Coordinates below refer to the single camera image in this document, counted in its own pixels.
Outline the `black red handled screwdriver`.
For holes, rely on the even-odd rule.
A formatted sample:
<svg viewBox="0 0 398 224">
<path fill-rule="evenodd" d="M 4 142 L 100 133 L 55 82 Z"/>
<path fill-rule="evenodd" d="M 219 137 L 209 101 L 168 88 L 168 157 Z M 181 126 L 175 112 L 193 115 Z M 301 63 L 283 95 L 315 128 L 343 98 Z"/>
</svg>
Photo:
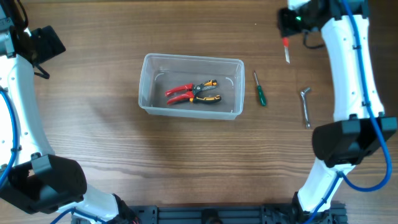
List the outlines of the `black red handled screwdriver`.
<svg viewBox="0 0 398 224">
<path fill-rule="evenodd" d="M 284 46 L 284 52 L 285 52 L 285 59 L 287 63 L 290 63 L 290 56 L 289 56 L 289 39 L 287 37 L 282 38 L 282 43 Z"/>
</svg>

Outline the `silver L-shaped socket wrench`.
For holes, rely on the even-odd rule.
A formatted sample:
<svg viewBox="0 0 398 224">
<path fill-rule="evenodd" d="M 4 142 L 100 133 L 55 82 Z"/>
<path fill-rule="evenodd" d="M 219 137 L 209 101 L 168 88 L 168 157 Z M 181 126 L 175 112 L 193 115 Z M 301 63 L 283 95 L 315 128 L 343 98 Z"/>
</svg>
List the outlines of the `silver L-shaped socket wrench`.
<svg viewBox="0 0 398 224">
<path fill-rule="evenodd" d="M 307 107 L 307 98 L 306 98 L 306 94 L 311 90 L 310 87 L 305 88 L 304 90 L 302 90 L 300 92 L 300 96 L 302 99 L 302 103 L 303 103 L 303 114 L 304 114 L 304 119 L 305 119 L 305 127 L 307 129 L 311 128 L 311 124 L 310 124 L 310 120 L 309 120 L 309 115 L 308 115 L 308 107 Z"/>
</svg>

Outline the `green handled screwdriver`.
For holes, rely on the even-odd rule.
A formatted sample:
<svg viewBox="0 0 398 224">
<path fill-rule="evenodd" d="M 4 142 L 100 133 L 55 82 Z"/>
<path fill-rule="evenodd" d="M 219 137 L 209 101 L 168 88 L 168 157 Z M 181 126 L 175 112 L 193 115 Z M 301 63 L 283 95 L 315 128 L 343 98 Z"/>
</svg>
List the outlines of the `green handled screwdriver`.
<svg viewBox="0 0 398 224">
<path fill-rule="evenodd" d="M 254 75 L 254 79 L 256 81 L 256 89 L 257 89 L 257 93 L 258 93 L 258 97 L 259 97 L 259 102 L 260 102 L 261 106 L 266 106 L 267 105 L 266 97 L 262 90 L 262 86 L 259 83 L 257 73 L 255 70 L 253 71 L 253 75 Z"/>
</svg>

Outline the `orange black long-nose pliers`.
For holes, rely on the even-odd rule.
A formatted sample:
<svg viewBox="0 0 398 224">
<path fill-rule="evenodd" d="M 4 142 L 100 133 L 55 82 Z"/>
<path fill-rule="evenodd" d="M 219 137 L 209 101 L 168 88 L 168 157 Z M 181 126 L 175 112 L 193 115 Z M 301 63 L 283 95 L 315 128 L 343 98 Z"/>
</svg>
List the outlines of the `orange black long-nose pliers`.
<svg viewBox="0 0 398 224">
<path fill-rule="evenodd" d="M 214 90 L 217 87 L 218 87 L 218 82 L 216 80 L 208 80 L 206 82 L 203 82 L 202 84 L 194 85 L 192 89 L 193 97 L 190 98 L 190 102 L 212 104 L 221 101 L 220 95 L 206 96 L 206 97 L 198 96 L 198 94 L 203 91 Z"/>
</svg>

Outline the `red handled pruning shears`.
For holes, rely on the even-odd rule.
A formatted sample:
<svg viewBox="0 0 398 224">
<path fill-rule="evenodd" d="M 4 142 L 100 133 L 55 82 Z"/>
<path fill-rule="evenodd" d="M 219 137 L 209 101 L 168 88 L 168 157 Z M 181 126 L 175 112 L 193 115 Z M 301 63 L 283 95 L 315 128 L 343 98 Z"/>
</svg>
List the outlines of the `red handled pruning shears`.
<svg viewBox="0 0 398 224">
<path fill-rule="evenodd" d="M 171 96 L 174 93 L 178 93 L 178 92 L 184 91 L 183 94 L 175 96 L 175 97 L 169 99 L 167 101 L 167 104 L 171 105 L 171 104 L 174 104 L 174 103 L 179 103 L 179 102 L 187 101 L 187 100 L 192 102 L 194 97 L 195 97 L 195 95 L 197 93 L 199 93 L 200 91 L 202 91 L 203 88 L 204 88 L 203 84 L 194 85 L 192 83 L 189 83 L 189 84 L 185 84 L 185 85 L 181 85 L 181 86 L 175 87 L 175 88 L 173 88 L 171 90 L 167 90 L 165 92 L 165 96 Z"/>
</svg>

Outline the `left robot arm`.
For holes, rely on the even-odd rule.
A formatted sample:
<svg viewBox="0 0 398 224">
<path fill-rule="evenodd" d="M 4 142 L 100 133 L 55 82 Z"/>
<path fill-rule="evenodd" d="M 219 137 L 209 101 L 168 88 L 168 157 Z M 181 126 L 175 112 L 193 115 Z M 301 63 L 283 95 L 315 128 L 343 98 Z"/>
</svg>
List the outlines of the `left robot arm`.
<svg viewBox="0 0 398 224">
<path fill-rule="evenodd" d="M 50 26 L 28 29 L 20 1 L 1 2 L 1 198 L 28 213 L 72 214 L 89 223 L 138 223 L 115 194 L 87 181 L 72 159 L 59 157 L 42 126 L 34 77 L 49 78 L 42 64 L 65 51 Z"/>
</svg>

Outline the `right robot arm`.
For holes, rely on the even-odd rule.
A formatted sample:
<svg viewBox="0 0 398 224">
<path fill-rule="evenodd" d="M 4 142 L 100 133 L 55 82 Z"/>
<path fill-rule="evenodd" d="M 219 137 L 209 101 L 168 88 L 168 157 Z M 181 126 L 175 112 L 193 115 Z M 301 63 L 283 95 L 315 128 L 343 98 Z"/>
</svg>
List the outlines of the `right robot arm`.
<svg viewBox="0 0 398 224">
<path fill-rule="evenodd" d="M 319 31 L 328 51 L 334 89 L 333 122 L 314 129 L 315 162 L 303 187 L 295 193 L 292 223 L 337 221 L 331 199 L 348 174 L 365 157 L 381 149 L 386 174 L 362 192 L 383 188 L 392 175 L 387 140 L 397 131 L 377 93 L 369 54 L 369 7 L 366 1 L 289 1 L 278 11 L 284 43 L 297 34 Z"/>
</svg>

